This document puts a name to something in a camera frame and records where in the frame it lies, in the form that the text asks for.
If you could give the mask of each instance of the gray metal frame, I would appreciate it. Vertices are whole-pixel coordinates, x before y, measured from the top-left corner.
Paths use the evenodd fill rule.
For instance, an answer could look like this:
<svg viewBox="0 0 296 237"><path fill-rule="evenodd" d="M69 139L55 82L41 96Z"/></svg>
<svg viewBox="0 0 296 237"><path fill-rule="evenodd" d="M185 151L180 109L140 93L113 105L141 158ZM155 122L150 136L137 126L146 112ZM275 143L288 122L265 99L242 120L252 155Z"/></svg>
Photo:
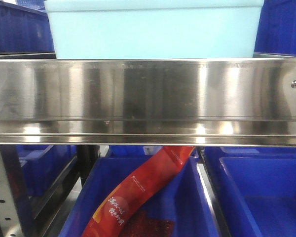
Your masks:
<svg viewBox="0 0 296 237"><path fill-rule="evenodd" d="M30 207L16 148L1 145L0 227L3 236L36 236Z"/></svg>

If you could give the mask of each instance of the blue storage crate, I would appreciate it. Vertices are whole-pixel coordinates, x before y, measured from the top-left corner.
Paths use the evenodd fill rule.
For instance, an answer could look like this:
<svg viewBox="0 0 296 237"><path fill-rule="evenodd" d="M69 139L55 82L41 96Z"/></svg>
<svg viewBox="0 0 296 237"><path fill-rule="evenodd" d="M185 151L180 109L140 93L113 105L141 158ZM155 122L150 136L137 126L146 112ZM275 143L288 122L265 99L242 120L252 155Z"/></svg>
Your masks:
<svg viewBox="0 0 296 237"><path fill-rule="evenodd" d="M106 196L149 157L100 158L93 167L59 237L78 237ZM142 207L148 216L175 221L172 237L218 237L206 201L196 161L183 170Z"/></svg>
<svg viewBox="0 0 296 237"><path fill-rule="evenodd" d="M296 237L296 159L221 163L221 204L233 237Z"/></svg>
<svg viewBox="0 0 296 237"><path fill-rule="evenodd" d="M204 153L206 168L217 194L220 195L220 158L296 158L296 147L206 147Z"/></svg>
<svg viewBox="0 0 296 237"><path fill-rule="evenodd" d="M65 145L18 145L20 160L28 162L25 178L31 196L42 196L71 160L71 148Z"/></svg>
<svg viewBox="0 0 296 237"><path fill-rule="evenodd" d="M265 0L255 52L296 54L296 0Z"/></svg>
<svg viewBox="0 0 296 237"><path fill-rule="evenodd" d="M54 51L46 13L0 1L0 53Z"/></svg>
<svg viewBox="0 0 296 237"><path fill-rule="evenodd" d="M16 0L18 5L34 10L45 10L44 0Z"/></svg>

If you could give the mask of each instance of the red plastic bag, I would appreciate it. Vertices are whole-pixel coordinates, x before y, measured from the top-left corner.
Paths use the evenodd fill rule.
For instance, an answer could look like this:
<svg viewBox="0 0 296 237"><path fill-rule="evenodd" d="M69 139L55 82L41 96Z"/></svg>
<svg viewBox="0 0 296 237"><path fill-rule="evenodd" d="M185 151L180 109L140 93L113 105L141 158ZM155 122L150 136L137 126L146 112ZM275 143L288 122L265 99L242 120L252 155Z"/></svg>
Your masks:
<svg viewBox="0 0 296 237"><path fill-rule="evenodd" d="M130 217L183 168L194 147L165 146L101 203L82 237L118 237Z"/></svg>

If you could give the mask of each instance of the light blue plastic bin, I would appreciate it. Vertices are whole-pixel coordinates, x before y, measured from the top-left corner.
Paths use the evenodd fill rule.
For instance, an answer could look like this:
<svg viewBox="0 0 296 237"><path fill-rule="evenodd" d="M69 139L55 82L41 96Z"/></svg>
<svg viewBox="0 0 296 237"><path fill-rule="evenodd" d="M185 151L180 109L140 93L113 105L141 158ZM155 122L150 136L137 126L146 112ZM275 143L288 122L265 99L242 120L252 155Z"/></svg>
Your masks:
<svg viewBox="0 0 296 237"><path fill-rule="evenodd" d="M47 0L57 58L252 57L263 0Z"/></svg>

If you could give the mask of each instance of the blue plastic bin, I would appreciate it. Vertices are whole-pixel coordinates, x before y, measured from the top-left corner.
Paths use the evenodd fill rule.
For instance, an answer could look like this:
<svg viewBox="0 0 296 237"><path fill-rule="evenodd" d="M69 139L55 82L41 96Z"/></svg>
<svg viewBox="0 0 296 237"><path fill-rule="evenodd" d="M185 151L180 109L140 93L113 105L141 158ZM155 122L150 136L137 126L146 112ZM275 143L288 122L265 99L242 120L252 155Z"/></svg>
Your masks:
<svg viewBox="0 0 296 237"><path fill-rule="evenodd" d="M100 158L92 169L59 237L79 237L106 196L149 157ZM218 237L194 158L142 209L148 216L175 221L172 237Z"/></svg>
<svg viewBox="0 0 296 237"><path fill-rule="evenodd" d="M24 176L31 196L43 195L72 157L65 145L18 145L17 151L19 159L28 163Z"/></svg>
<svg viewBox="0 0 296 237"><path fill-rule="evenodd" d="M296 159L221 163L221 204L233 237L296 237Z"/></svg>
<svg viewBox="0 0 296 237"><path fill-rule="evenodd" d="M46 13L0 1L0 53L54 51Z"/></svg>
<svg viewBox="0 0 296 237"><path fill-rule="evenodd" d="M217 194L220 195L222 183L220 158L296 158L296 147L206 147L204 153L206 168Z"/></svg>
<svg viewBox="0 0 296 237"><path fill-rule="evenodd" d="M44 3L59 59L164 59L252 57L263 2L47 0Z"/></svg>
<svg viewBox="0 0 296 237"><path fill-rule="evenodd" d="M265 0L255 52L296 54L296 0Z"/></svg>

